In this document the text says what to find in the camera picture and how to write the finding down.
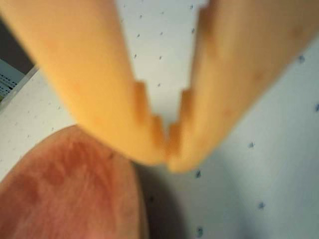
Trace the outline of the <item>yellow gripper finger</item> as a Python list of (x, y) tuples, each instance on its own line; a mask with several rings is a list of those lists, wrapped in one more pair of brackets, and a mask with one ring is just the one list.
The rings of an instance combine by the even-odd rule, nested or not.
[(211, 0), (199, 13), (189, 89), (168, 168), (197, 166), (319, 31), (316, 0)]
[(161, 119), (134, 79), (113, 0), (3, 0), (0, 15), (80, 127), (138, 163), (164, 163)]

